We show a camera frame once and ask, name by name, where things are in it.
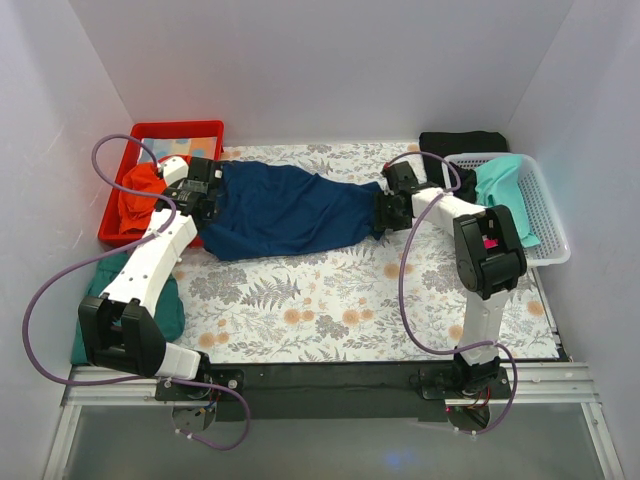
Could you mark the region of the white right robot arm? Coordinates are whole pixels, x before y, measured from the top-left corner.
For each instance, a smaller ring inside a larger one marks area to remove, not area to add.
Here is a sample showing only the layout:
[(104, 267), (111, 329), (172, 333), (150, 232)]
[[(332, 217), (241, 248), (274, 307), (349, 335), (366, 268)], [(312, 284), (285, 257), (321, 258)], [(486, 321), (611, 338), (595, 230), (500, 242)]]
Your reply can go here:
[(408, 233), (412, 241), (423, 221), (449, 233), (454, 264), (466, 290), (463, 334), (448, 350), (451, 361), (422, 370), (417, 383), (423, 392), (475, 397), (505, 383), (499, 341), (509, 294), (526, 273), (527, 260), (508, 207), (483, 207), (465, 202), (451, 188), (419, 182), (402, 157), (386, 163), (382, 174), (388, 190), (375, 199), (375, 229)]

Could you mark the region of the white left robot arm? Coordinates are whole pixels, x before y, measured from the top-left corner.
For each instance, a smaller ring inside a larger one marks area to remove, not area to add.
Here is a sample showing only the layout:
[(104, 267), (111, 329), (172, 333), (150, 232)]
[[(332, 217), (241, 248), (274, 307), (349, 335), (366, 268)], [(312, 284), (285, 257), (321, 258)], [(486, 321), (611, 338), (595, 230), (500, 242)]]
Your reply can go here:
[(181, 255), (216, 213), (220, 163), (172, 156), (160, 163), (163, 197), (155, 202), (146, 242), (133, 250), (118, 276), (98, 296), (87, 296), (78, 315), (90, 364), (142, 377), (178, 379), (193, 400), (213, 386), (202, 354), (165, 339), (154, 315), (160, 294)]

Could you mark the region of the dark blue t shirt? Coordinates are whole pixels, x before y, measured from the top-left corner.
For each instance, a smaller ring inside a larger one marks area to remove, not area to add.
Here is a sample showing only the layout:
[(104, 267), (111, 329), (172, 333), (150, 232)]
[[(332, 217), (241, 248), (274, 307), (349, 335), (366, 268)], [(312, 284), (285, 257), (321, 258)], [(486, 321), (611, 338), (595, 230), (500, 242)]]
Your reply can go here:
[(374, 230), (377, 182), (342, 183), (292, 165), (225, 162), (212, 223), (199, 230), (221, 261), (319, 253), (356, 245)]

